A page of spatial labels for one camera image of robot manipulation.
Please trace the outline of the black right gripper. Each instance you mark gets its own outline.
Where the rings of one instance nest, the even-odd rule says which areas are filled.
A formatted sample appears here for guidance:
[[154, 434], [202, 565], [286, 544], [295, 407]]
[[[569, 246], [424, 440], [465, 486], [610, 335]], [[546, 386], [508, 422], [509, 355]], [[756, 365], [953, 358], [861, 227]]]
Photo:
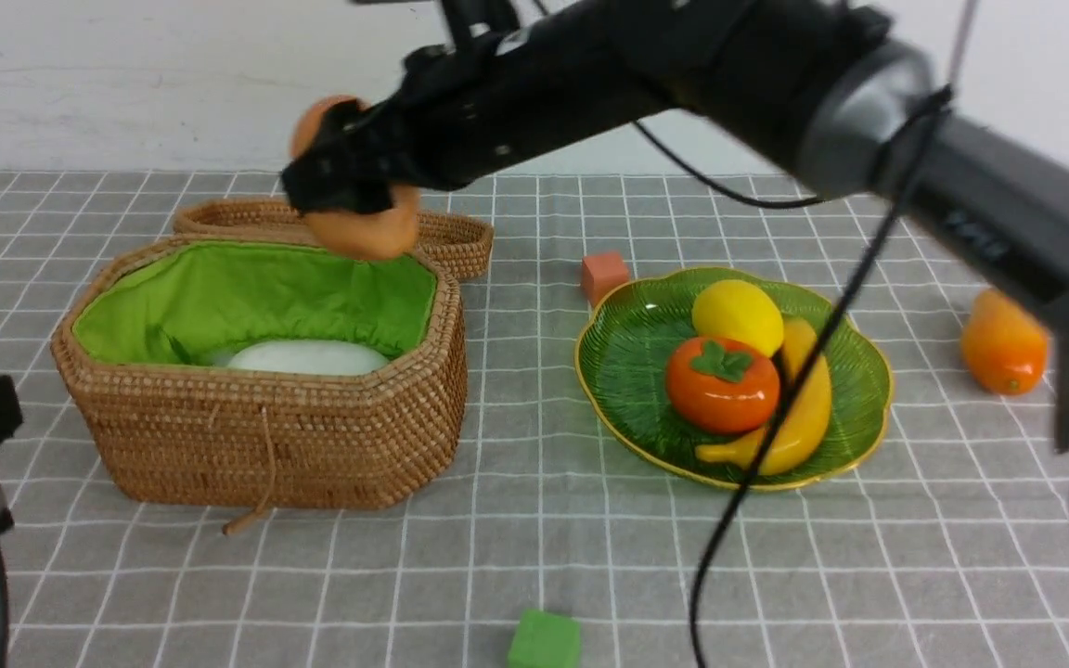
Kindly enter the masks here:
[[[520, 26], [508, 1], [444, 1], [451, 55], [405, 59], [396, 93], [396, 177], [451, 191], [669, 106], [611, 38], [615, 1], [578, 1]], [[372, 118], [352, 100], [324, 113], [280, 185], [301, 214], [419, 207], [424, 191], [382, 172]]]

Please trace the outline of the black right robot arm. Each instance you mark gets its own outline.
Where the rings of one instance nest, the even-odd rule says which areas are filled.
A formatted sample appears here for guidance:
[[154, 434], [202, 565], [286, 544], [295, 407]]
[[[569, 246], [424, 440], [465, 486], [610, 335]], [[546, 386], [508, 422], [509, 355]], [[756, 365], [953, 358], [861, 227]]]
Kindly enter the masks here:
[[845, 1], [578, 1], [521, 26], [445, 1], [450, 44], [397, 92], [340, 103], [281, 173], [294, 208], [377, 214], [668, 109], [704, 116], [819, 198], [894, 203], [1055, 339], [1069, 451], [1069, 170], [950, 109], [890, 18]]

